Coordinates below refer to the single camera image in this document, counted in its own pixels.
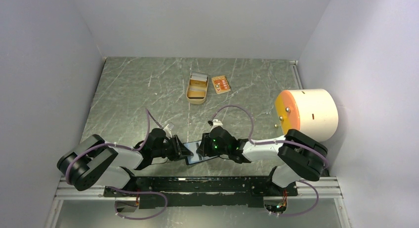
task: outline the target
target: orange and white cylinder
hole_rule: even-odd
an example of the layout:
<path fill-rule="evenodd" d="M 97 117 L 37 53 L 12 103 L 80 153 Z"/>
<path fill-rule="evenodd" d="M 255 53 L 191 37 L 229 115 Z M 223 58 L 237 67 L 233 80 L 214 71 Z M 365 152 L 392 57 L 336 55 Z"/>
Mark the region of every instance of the orange and white cylinder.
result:
<path fill-rule="evenodd" d="M 297 129 L 316 141 L 326 141 L 336 132 L 337 108 L 326 90 L 282 91 L 275 108 L 284 134 Z"/>

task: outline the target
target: black mounting bar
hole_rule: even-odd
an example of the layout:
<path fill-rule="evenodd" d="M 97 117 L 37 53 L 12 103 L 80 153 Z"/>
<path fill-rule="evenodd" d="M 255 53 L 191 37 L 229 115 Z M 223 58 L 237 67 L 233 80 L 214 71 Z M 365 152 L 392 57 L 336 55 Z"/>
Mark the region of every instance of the black mounting bar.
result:
<path fill-rule="evenodd" d="M 248 205 L 264 207 L 263 197 L 282 196 L 286 190 L 288 196 L 297 196 L 295 183 L 280 188 L 271 182 L 270 176 L 238 177 L 135 177 L 136 189 L 130 190 L 161 192 L 168 198 L 169 207 L 178 206 L 222 206 Z M 104 197 L 127 197 L 136 195 L 123 194 L 106 187 Z M 165 201 L 160 196 L 142 195 L 139 208 L 163 207 Z"/>

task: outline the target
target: purple cable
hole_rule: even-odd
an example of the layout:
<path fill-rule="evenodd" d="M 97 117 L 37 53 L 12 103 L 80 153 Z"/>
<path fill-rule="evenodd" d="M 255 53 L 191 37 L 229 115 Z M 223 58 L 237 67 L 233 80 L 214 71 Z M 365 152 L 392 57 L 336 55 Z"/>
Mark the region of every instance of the purple cable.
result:
<path fill-rule="evenodd" d="M 118 145 L 118 144 L 115 144 L 115 143 L 109 143 L 109 142 L 106 142 L 106 143 L 103 143 L 103 144 L 99 144 L 99 145 L 96 145 L 96 146 L 94 146 L 94 147 L 91 147 L 91 148 L 89 148 L 89 149 L 87 149 L 87 150 L 85 150 L 83 153 L 81 153 L 80 155 L 78 155 L 70 164 L 69 164 L 69 166 L 67 167 L 67 170 L 66 170 L 66 173 L 65 173 L 65 178 L 66 178 L 66 182 L 68 183 L 68 184 L 70 184 L 71 185 L 71 182 L 70 182 L 70 170 L 71 170 L 71 168 L 73 167 L 73 165 L 78 161 L 78 160 L 80 160 L 80 158 L 82 158 L 83 156 L 85 156 L 85 155 L 87 155 L 88 153 L 90 153 L 91 151 L 94 151 L 94 150 L 97 150 L 97 149 L 99 149 L 99 148 L 101 148 L 101 147 L 103 147 L 103 146 L 112 146 L 112 147 L 118 147 L 118 148 L 122 148 L 122 149 L 127 149 L 127 150 L 133 150 L 133 151 L 140 151 L 143 147 L 144 147 L 144 145 L 145 145 L 145 142 L 147 141 L 147 139 L 148 139 L 148 135 L 150 134 L 150 117 L 154 120 L 154 122 L 156 122 L 156 124 L 160 127 L 160 128 L 163 128 L 157 121 L 156 121 L 156 119 L 154 119 L 154 117 L 153 117 L 153 115 L 151 115 L 151 113 L 150 113 L 150 111 L 148 111 L 148 109 L 146 108 L 145 109 L 145 112 L 146 112 L 146 115 L 147 115 L 147 134 L 145 135 L 145 139 L 144 139 L 144 141 L 143 141 L 143 143 L 140 145 L 140 147 L 138 148 L 138 149 L 133 149 L 133 148 L 131 148 L 131 147 L 129 147 L 129 146 L 125 146 L 125 145 Z"/>
<path fill-rule="evenodd" d="M 250 129 L 250 133 L 249 133 L 249 137 L 248 137 L 248 139 L 249 139 L 249 142 L 252 144 L 252 145 L 270 145 L 270 144 L 277 144 L 277 143 L 286 143 L 286 144 L 290 144 L 290 145 L 295 145 L 295 146 L 299 146 L 299 147 L 301 147 L 301 148 L 303 148 L 303 149 L 306 149 L 306 150 L 308 150 L 308 151 L 310 151 L 310 152 L 312 152 L 313 154 L 315 154 L 315 155 L 317 155 L 320 159 L 322 159 L 322 161 L 323 161 L 323 168 L 327 168 L 328 166 L 329 166 L 329 161 L 322 155 L 322 154 L 320 154 L 319 152 L 317 152 L 316 150 L 314 150 L 313 148 L 310 148 L 310 147 L 308 147 L 308 146 L 306 146 L 306 145 L 303 145 L 303 144 L 300 144 L 300 143 L 297 143 L 297 142 L 294 142 L 294 141 L 289 141 L 289 140 L 277 140 L 277 141 L 261 141 L 261 142 L 254 142 L 253 140 L 252 140 L 252 138 L 251 138 L 251 136 L 252 136 L 252 134 L 253 134 L 253 129 L 254 129 L 254 120 L 253 120 L 253 116 L 251 115 L 251 113 L 249 112 L 249 111 L 247 111 L 244 107 L 242 107 L 242 106 L 239 106 L 239 105 L 234 105 L 234 104 L 229 104 L 229 105 L 225 105 L 225 106 L 223 106 L 223 107 L 221 107 L 220 109 L 218 109 L 217 111 L 216 111 L 216 113 L 214 113 L 214 115 L 212 116 L 212 118 L 211 118 L 211 120 L 214 120 L 214 118 L 217 116 L 217 114 L 221 111 L 221 110 L 223 110 L 224 108 L 227 108 L 227 107 L 234 107 L 234 108 L 239 108 L 239 109 L 241 109 L 241 110 L 243 110 L 247 115 L 248 115 L 248 117 L 249 117 L 249 119 L 250 119 L 250 122 L 251 122 L 251 129 Z"/>
<path fill-rule="evenodd" d="M 136 195 L 138 195 L 138 194 L 139 195 L 142 195 L 142 194 L 155 194 L 155 195 L 161 196 L 161 197 L 163 197 L 165 199 L 165 206 L 163 207 L 163 209 L 161 211 L 159 211 L 158 213 L 156 213 L 156 214 L 154 214 L 152 216 L 149 216 L 149 217 L 141 217 L 141 218 L 126 217 L 126 216 L 121 215 L 118 212 L 118 210 L 117 210 L 117 202 L 115 202 L 115 206 L 114 206 L 114 208 L 115 208 L 115 215 L 117 215 L 117 216 L 119 216 L 121 218 L 127 219 L 127 220 L 141 221 L 141 220 L 151 219 L 151 218 L 154 218 L 154 217 L 160 215 L 161 213 L 163 213 L 166 210 L 166 208 L 168 207 L 168 198 L 164 194 L 162 194 L 161 192 L 151 192 L 151 191 L 150 192 L 133 192 L 133 191 L 125 191 L 125 190 L 122 190 L 122 189 L 119 189 L 119 188 L 116 188 L 116 187 L 109 187 L 109 188 L 110 189 L 113 189 L 115 191 L 122 192 L 122 193 L 127 193 L 127 194 L 136 194 Z"/>
<path fill-rule="evenodd" d="M 314 190 L 314 192 L 316 193 L 316 201 L 314 202 L 313 206 L 311 206 L 309 209 L 307 209 L 305 211 L 298 212 L 298 213 L 293 213 L 293 214 L 279 214 L 278 215 L 279 217 L 296 217 L 296 216 L 301 216 L 301 215 L 306 214 L 307 212 L 310 212 L 311 210 L 313 210 L 317 206 L 317 204 L 319 203 L 319 192 L 317 191 L 317 189 L 313 185 L 311 185 L 311 184 L 309 184 L 309 183 L 307 183 L 307 182 L 305 182 L 303 180 L 297 180 L 297 181 L 298 182 L 301 182 L 301 183 L 304 183 L 304 184 L 306 184 L 308 186 L 310 186 Z"/>

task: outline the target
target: purple wire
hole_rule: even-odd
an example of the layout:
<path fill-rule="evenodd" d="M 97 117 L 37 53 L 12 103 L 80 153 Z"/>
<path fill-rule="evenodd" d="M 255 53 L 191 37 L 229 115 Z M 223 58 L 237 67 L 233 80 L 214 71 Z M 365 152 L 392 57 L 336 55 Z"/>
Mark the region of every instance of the purple wire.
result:
<path fill-rule="evenodd" d="M 297 143 L 297 142 L 294 142 L 294 141 L 289 141 L 289 140 L 277 140 L 277 141 L 273 141 L 272 140 L 272 141 L 254 142 L 252 140 L 252 138 L 251 138 L 251 136 L 253 134 L 253 129 L 254 129 L 254 119 L 253 119 L 253 116 L 251 115 L 251 113 L 249 111 L 247 111 L 244 107 L 242 107 L 240 105 L 229 104 L 229 105 L 225 105 L 225 106 L 221 107 L 220 109 L 218 109 L 216 111 L 216 113 L 214 113 L 214 115 L 212 116 L 211 120 L 214 120 L 214 118 L 217 116 L 217 114 L 221 110 L 223 110 L 224 108 L 227 108 L 227 107 L 239 108 L 239 109 L 243 110 L 248 115 L 248 117 L 250 119 L 250 122 L 251 122 L 251 129 L 250 129 L 250 133 L 249 133 L 248 139 L 249 139 L 249 142 L 252 145 L 270 145 L 270 144 L 277 144 L 277 143 L 286 143 L 286 144 L 290 144 L 290 145 L 296 145 L 296 146 L 299 146 L 299 147 L 301 147 L 303 149 L 306 149 L 306 150 L 312 152 L 313 154 L 317 155 L 320 159 L 322 159 L 323 164 L 324 164 L 323 165 L 323 168 L 327 168 L 329 166 L 329 161 L 322 154 L 320 154 L 319 152 L 317 152 L 313 148 L 310 148 L 310 147 L 308 147 L 306 145 L 303 145 L 303 144 L 300 144 L 300 143 Z"/>
<path fill-rule="evenodd" d="M 140 145 L 140 147 L 138 149 L 134 149 L 134 151 L 141 151 L 141 149 L 144 147 L 145 142 L 148 139 L 148 135 L 150 134 L 150 111 L 148 111 L 148 109 L 145 109 L 145 114 L 147 115 L 147 133 L 145 134 L 145 139 L 143 141 L 143 143 Z"/>
<path fill-rule="evenodd" d="M 145 109 L 147 111 L 147 115 L 149 115 L 151 117 L 151 119 L 153 119 L 153 121 L 157 124 L 157 126 L 159 126 L 159 128 L 163 129 L 163 126 L 157 122 L 157 120 L 153 117 L 153 115 L 151 115 L 150 111 L 148 111 L 148 109 Z"/>
<path fill-rule="evenodd" d="M 110 189 L 113 189 L 115 191 L 122 192 L 122 193 L 127 193 L 127 194 L 136 194 L 136 195 L 155 194 L 155 195 L 159 195 L 159 196 L 161 196 L 161 197 L 163 197 L 165 199 L 165 206 L 163 207 L 163 209 L 161 211 L 159 211 L 158 213 L 156 213 L 156 214 L 154 214 L 152 216 L 149 216 L 149 217 L 141 217 L 141 218 L 126 217 L 126 216 L 121 215 L 118 212 L 117 203 L 115 202 L 115 206 L 114 206 L 114 208 L 115 208 L 115 215 L 117 215 L 117 216 L 119 216 L 121 218 L 127 219 L 127 220 L 141 221 L 141 220 L 151 219 L 151 218 L 154 218 L 154 217 L 160 215 L 161 213 L 163 213 L 166 210 L 166 208 L 168 207 L 168 198 L 164 194 L 162 194 L 161 192 L 151 192 L 151 191 L 150 192 L 133 192 L 133 191 L 125 191 L 125 190 L 122 190 L 122 189 L 119 189 L 119 188 L 116 188 L 116 187 L 109 187 L 109 188 Z"/>

